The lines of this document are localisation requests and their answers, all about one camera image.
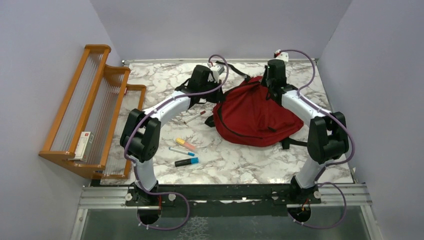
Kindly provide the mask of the red backpack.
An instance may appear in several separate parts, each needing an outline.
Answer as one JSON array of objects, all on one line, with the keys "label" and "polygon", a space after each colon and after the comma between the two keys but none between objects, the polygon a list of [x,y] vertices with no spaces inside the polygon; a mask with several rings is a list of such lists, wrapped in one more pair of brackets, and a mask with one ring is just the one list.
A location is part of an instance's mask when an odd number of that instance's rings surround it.
[{"label": "red backpack", "polygon": [[233,65],[230,69],[244,80],[223,94],[205,125],[214,128],[226,141],[253,147],[268,147],[281,143],[284,150],[290,145],[307,145],[291,138],[304,122],[291,111],[267,99],[268,90],[261,85],[261,76],[251,77]]}]

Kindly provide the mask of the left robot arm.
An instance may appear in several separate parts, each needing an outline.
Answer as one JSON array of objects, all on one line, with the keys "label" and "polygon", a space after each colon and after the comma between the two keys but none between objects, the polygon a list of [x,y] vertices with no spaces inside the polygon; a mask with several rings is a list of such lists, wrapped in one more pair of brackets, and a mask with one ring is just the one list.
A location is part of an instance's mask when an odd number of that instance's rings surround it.
[{"label": "left robot arm", "polygon": [[138,199],[144,205],[157,200],[154,187],[158,181],[152,159],[159,149],[161,128],[201,99],[216,102],[225,82],[220,75],[228,76],[229,70],[227,64],[196,65],[191,76],[160,103],[146,110],[135,108],[128,114],[119,143],[124,148],[124,158],[133,165]]}]

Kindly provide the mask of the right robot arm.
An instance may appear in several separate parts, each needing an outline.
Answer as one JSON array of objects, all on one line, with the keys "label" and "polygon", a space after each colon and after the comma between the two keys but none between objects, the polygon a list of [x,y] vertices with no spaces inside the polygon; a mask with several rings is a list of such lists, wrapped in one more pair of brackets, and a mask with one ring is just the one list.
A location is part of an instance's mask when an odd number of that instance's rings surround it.
[{"label": "right robot arm", "polygon": [[346,119],[341,112],[320,108],[287,83],[286,64],[271,59],[265,65],[261,85],[267,88],[267,98],[293,113],[308,126],[306,143],[309,154],[301,170],[289,184],[288,198],[301,204],[317,189],[316,182],[326,167],[349,150]]}]

